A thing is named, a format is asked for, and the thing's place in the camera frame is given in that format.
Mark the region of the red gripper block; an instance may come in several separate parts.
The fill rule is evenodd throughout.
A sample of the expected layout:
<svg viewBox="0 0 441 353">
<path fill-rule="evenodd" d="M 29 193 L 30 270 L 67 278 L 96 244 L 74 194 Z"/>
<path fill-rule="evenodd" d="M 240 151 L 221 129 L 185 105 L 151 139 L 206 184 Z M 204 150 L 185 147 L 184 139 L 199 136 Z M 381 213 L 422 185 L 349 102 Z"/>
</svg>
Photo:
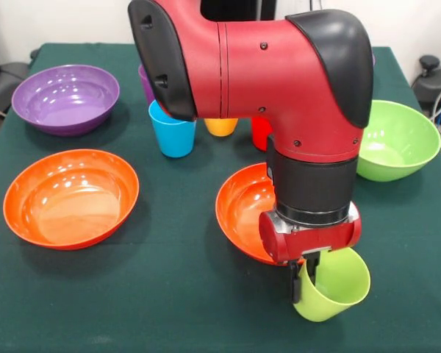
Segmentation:
<svg viewBox="0 0 441 353">
<path fill-rule="evenodd" d="M 301 299 L 300 259 L 306 260 L 309 279 L 315 285 L 320 252 L 339 250 L 357 244 L 362 233 L 362 219 L 354 203 L 350 204 L 344 222 L 326 227 L 307 228 L 291 224 L 274 211 L 259 216 L 259 236 L 267 254 L 264 263 L 284 265 L 290 270 L 290 300 L 297 304 Z"/>
</svg>

